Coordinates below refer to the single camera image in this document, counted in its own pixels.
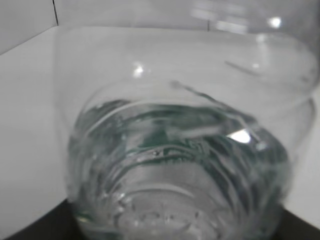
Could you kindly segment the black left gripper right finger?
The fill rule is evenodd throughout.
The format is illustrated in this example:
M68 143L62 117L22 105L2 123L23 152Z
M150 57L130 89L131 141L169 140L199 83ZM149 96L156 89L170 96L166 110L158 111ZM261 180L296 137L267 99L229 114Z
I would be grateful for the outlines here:
M272 240L320 240L320 230L283 208Z

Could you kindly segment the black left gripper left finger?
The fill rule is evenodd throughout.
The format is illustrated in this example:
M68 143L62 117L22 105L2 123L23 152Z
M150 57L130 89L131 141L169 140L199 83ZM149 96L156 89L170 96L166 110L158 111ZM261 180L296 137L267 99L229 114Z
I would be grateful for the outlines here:
M84 240L67 200L7 240Z

